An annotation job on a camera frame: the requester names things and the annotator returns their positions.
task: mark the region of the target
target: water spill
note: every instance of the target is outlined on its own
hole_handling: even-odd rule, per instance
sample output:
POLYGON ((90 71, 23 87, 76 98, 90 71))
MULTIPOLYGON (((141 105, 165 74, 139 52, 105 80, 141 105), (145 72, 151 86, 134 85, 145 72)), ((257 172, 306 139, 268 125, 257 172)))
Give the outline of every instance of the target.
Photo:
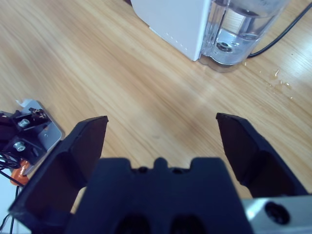
POLYGON ((274 74, 272 74, 269 77, 269 80, 274 80, 274 79, 278 79, 278 73, 280 72, 280 69, 278 69, 276 72, 274 72, 274 74))
POLYGON ((277 74, 279 73, 279 71, 280 71, 280 70, 278 69, 278 70, 275 72, 275 75, 274 75, 275 77, 277 77, 277 74))

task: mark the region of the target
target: hole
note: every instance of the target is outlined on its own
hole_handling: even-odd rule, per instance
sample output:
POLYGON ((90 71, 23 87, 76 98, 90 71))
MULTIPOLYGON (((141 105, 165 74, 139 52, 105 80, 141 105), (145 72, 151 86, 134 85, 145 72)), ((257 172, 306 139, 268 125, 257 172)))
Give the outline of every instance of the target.
POLYGON ((172 168, 172 173, 180 175, 184 173, 184 170, 181 168, 172 168))
POLYGON ((147 173, 148 168, 147 167, 140 167, 137 171, 140 173, 147 173))
POLYGON ((147 219, 141 214, 126 216, 117 226, 115 234, 150 234, 151 228, 147 219))
POLYGON ((229 47, 229 45, 227 44, 227 43, 224 43, 224 42, 218 42, 217 44, 216 44, 216 46, 217 46, 217 48, 219 49, 219 50, 222 50, 222 51, 225 51, 225 52, 231 52, 232 51, 232 48, 231 47, 229 47))
POLYGON ((282 206, 275 204, 274 202, 268 202, 265 207, 265 212, 267 216, 275 223, 278 224, 288 224, 290 221, 290 216, 288 211, 282 206))
POLYGON ((39 157, 39 153, 38 153, 38 150, 36 148, 33 148, 33 153, 34 153, 35 157, 39 157))
POLYGON ((205 228, 195 215, 179 215, 171 225, 170 234, 205 234, 205 228))

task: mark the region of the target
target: wood grain surface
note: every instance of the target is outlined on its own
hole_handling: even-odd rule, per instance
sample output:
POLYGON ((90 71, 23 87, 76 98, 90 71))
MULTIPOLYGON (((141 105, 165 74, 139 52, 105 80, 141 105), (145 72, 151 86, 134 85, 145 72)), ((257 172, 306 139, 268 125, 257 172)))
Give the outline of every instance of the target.
MULTIPOLYGON (((257 48, 309 4, 292 1, 257 48)), ((247 118, 312 192, 312 12, 272 49, 231 73, 192 62, 122 0, 0 1, 0 108, 37 99, 66 134, 107 115, 103 157, 188 167, 224 155, 217 112, 247 118)))

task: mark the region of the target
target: water droplet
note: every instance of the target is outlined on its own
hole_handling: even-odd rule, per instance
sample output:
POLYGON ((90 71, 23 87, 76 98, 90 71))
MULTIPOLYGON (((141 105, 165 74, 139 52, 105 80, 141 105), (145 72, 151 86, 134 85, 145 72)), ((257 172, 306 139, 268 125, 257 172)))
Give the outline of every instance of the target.
POLYGON ((280 71, 280 70, 278 69, 278 70, 275 72, 275 75, 274 75, 275 77, 277 77, 277 74, 279 73, 279 71, 280 71))
POLYGON ((235 46, 239 46, 239 43, 238 42, 235 42, 235 41, 231 41, 231 44, 235 45, 235 46))

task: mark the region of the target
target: silver metal plate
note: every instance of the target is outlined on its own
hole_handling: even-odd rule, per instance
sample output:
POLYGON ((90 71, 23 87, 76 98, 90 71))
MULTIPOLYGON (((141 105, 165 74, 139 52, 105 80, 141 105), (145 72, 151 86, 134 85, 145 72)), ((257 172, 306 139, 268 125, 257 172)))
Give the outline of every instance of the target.
MULTIPOLYGON (((38 132, 38 140, 47 151, 47 153, 36 163, 36 165, 38 165, 47 157, 47 155, 53 150, 57 143, 64 139, 65 134, 40 102, 31 100, 20 112, 22 114, 28 114, 30 113, 29 108, 43 109, 51 120, 50 124, 45 129, 43 129, 41 132, 38 132)), ((25 170, 24 175, 31 173, 36 165, 30 166, 27 170, 25 170)))
POLYGON ((255 234, 312 234, 311 195, 243 199, 242 204, 255 234), (289 223, 271 220, 265 211, 268 202, 282 205, 290 215, 289 223))

